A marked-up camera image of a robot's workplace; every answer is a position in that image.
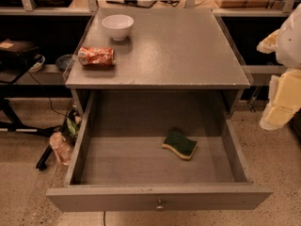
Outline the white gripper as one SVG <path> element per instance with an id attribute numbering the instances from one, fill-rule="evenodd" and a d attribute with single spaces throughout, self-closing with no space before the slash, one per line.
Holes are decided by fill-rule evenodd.
<path id="1" fill-rule="evenodd" d="M 301 4 L 281 28 L 262 40 L 257 50 L 264 54 L 276 52 L 277 62 L 288 69 L 281 76 L 272 75 L 269 82 L 269 103 L 262 112 L 260 127 L 277 130 L 301 109 Z"/>

